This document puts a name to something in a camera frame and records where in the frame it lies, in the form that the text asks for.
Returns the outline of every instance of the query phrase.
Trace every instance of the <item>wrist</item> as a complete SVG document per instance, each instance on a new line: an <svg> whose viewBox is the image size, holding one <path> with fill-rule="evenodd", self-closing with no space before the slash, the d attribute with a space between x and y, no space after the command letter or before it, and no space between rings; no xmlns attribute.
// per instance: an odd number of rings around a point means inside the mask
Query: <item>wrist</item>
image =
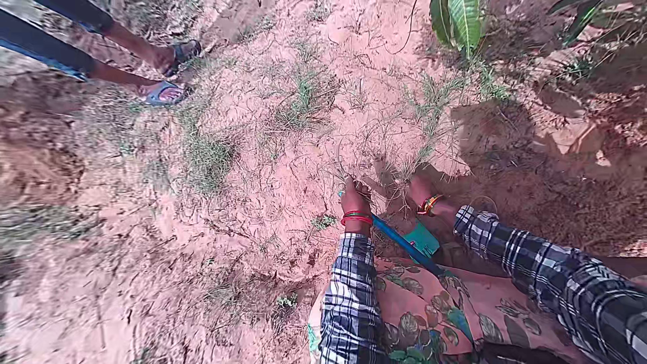
<svg viewBox="0 0 647 364"><path fill-rule="evenodd" d="M345 232L370 236L371 225L367 222L363 222L360 220L348 220L346 221Z"/></svg>

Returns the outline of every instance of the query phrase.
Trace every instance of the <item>red bangle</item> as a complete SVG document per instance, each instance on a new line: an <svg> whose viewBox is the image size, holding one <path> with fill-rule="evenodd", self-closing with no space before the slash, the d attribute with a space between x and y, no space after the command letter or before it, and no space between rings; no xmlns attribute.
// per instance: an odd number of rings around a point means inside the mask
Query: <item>red bangle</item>
<svg viewBox="0 0 647 364"><path fill-rule="evenodd" d="M369 224L369 226L373 226L373 219L367 218L364 216L346 216L345 218L342 218L342 225L346 226L346 221L348 220L357 220L357 221L365 222Z"/></svg>

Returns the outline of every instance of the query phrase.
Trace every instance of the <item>bangle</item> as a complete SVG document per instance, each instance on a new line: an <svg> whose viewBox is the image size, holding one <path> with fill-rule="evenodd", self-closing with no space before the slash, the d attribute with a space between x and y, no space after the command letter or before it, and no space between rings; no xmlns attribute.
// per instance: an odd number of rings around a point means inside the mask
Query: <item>bangle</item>
<svg viewBox="0 0 647 364"><path fill-rule="evenodd" d="M347 218L349 216L363 216L365 218L373 219L371 215L369 214L364 214L363 212L348 212L347 214L344 214L343 217Z"/></svg>
<svg viewBox="0 0 647 364"><path fill-rule="evenodd" d="M351 215L351 214L362 214L362 215L366 215L366 213L364 213L364 212L362 212L362 211L359 211L359 210L352 210L352 211L349 211L349 212L345 212L345 213L344 213L344 216L349 216L349 215Z"/></svg>
<svg viewBox="0 0 647 364"><path fill-rule="evenodd" d="M430 215L433 216L433 206L440 200L441 197L444 195L433 195L427 198L422 205L420 206L420 209L418 210L418 214L420 215Z"/></svg>
<svg viewBox="0 0 647 364"><path fill-rule="evenodd" d="M357 221L365 222L369 226L373 226L373 219L369 219L365 216L346 216L342 218L342 225L346 226L346 221L349 221L349 220L357 220Z"/></svg>

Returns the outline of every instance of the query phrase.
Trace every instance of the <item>blue jeans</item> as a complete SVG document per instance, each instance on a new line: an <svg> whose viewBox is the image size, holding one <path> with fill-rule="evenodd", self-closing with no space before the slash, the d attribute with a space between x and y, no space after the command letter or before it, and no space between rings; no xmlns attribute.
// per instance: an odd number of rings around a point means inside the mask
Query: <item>blue jeans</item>
<svg viewBox="0 0 647 364"><path fill-rule="evenodd" d="M79 23L90 32L103 34L115 22L110 15L87 0L36 1ZM89 54L2 9L0 9L0 46L39 60L80 80L86 80L95 65L95 60Z"/></svg>

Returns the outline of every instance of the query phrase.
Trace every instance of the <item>flip-flop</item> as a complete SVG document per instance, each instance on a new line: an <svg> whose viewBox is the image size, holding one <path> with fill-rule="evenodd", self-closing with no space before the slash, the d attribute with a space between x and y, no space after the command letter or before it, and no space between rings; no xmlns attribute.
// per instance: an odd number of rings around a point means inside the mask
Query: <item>flip-flop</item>
<svg viewBox="0 0 647 364"><path fill-rule="evenodd" d="M188 51L185 52L184 50L182 50L183 45L190 43L193 46ZM202 50L202 46L200 46L200 42L198 42L197 40L190 40L184 43L174 44L171 47L173 48L173 51L175 53L175 58L173 59L173 63L168 67L168 69L164 71L164 77L171 77L175 75L182 63L197 56Z"/></svg>
<svg viewBox="0 0 647 364"><path fill-rule="evenodd" d="M171 106L175 105L178 102L184 100L184 96L186 95L186 92L182 92L182 94L176 98L175 100L170 100L170 101L162 101L160 100L160 94L165 90L169 88L176 88L179 89L176 85L172 84L171 82L168 81L161 81L159 84L157 84L157 87L155 87L151 92L146 95L146 101L145 103L152 105L152 106Z"/></svg>

